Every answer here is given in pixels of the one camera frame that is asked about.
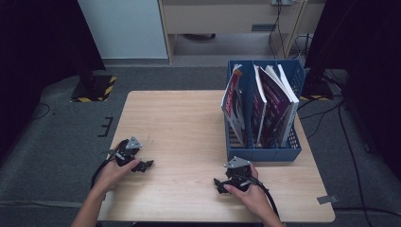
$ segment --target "gray carpet floor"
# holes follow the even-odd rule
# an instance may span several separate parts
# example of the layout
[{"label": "gray carpet floor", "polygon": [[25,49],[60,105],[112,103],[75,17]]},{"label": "gray carpet floor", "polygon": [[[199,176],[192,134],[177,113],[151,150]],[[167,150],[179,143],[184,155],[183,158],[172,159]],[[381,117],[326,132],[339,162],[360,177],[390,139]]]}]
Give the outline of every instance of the gray carpet floor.
[{"label": "gray carpet floor", "polygon": [[[26,125],[12,153],[0,169],[0,201],[82,202],[91,177],[103,161],[113,140],[129,91],[224,89],[226,67],[120,67],[108,68],[116,75],[115,86],[106,101],[70,102],[78,77],[64,79],[44,89],[41,104]],[[332,223],[288,223],[300,226],[369,226],[361,209],[357,173],[341,127],[342,98],[312,101],[299,112],[323,183],[333,203]],[[327,111],[322,121],[321,114]],[[340,107],[341,120],[356,157],[365,205],[401,214],[401,183],[379,154],[365,151],[364,142],[350,113]],[[102,125],[113,122],[108,135]],[[69,226],[78,208],[45,206],[0,206],[0,227]],[[401,218],[376,210],[367,212],[373,226],[401,226]],[[104,226],[131,226],[127,222],[103,222]],[[177,226],[177,223],[141,223],[142,226]],[[217,226],[188,223],[185,226]]]}]

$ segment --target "white wall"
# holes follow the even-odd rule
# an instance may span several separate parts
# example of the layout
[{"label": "white wall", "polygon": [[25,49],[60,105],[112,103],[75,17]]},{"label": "white wall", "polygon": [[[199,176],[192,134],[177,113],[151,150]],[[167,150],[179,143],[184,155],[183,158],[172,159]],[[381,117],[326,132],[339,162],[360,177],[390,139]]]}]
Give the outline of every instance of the white wall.
[{"label": "white wall", "polygon": [[157,0],[78,0],[102,59],[167,59]]}]

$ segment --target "wooden table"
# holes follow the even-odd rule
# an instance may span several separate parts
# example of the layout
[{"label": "wooden table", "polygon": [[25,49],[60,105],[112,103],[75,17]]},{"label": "wooden table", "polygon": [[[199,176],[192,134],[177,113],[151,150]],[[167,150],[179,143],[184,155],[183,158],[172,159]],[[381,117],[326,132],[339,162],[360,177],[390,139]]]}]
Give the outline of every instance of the wooden table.
[{"label": "wooden table", "polygon": [[[145,173],[127,175],[103,202],[100,220],[258,222],[213,183],[227,180],[223,91],[130,92],[111,148],[135,136],[137,157],[154,160]],[[254,163],[283,222],[330,222],[335,218],[322,178],[295,121],[302,151],[293,163]]]}]

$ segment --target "wall outlet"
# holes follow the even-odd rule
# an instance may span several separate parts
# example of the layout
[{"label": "wall outlet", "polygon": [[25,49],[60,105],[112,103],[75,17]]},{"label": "wall outlet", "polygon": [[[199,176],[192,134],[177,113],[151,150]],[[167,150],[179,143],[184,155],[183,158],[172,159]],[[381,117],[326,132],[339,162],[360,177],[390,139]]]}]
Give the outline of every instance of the wall outlet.
[{"label": "wall outlet", "polygon": [[271,0],[271,4],[274,6],[278,6],[279,2],[282,6],[290,6],[294,4],[294,0]]}]

